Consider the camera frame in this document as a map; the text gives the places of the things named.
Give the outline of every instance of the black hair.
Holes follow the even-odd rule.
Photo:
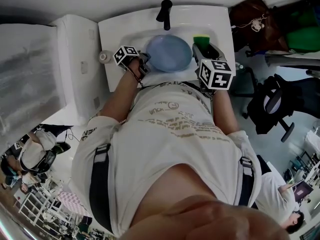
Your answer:
[[[297,219],[297,224],[288,226],[285,229],[289,234],[293,234],[297,232],[301,228],[302,224],[304,223],[305,215],[303,214],[303,212],[297,211],[296,214],[300,214],[300,217]]]
[[[6,176],[14,176],[14,175],[15,175],[15,174],[13,173],[13,172],[15,172],[15,170],[12,169],[11,166],[9,165],[6,156],[2,156],[0,168],[1,168],[1,170],[3,171],[3,173],[4,173]]]

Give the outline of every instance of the green sponge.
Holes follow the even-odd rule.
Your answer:
[[[208,34],[196,34],[193,36],[193,42],[198,46],[201,53],[208,52],[210,36]]]

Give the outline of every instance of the wrist strap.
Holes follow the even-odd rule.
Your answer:
[[[126,66],[126,68],[127,68],[127,70],[129,70],[133,74],[135,80],[138,81],[138,83],[141,85],[141,87],[143,87],[144,86],[143,83],[140,81],[139,77],[137,77],[137,75],[133,72],[133,70],[129,66]]]

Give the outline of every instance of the white sink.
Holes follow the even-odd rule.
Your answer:
[[[101,46],[103,50],[113,53],[119,46],[134,46],[145,52],[149,40],[158,35],[175,35],[185,40],[190,48],[193,36],[207,34],[210,42],[220,48],[232,70],[236,75],[235,54],[230,27],[228,9],[208,5],[173,6],[170,12],[171,29],[165,31],[163,22],[156,21],[160,8],[146,9],[109,18],[98,23]],[[144,86],[161,84],[167,81],[193,81],[197,79],[195,70],[197,64],[192,59],[189,67],[176,73],[148,74],[142,81]],[[109,89],[114,92],[124,70],[112,61],[105,64],[105,72]]]

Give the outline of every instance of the black suspender strap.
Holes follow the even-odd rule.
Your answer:
[[[93,217],[101,226],[113,233],[108,193],[109,148],[110,144],[104,144],[95,150],[89,201]]]
[[[255,174],[251,160],[241,157],[240,163],[243,166],[242,189],[239,199],[239,206],[248,206],[254,188]]]

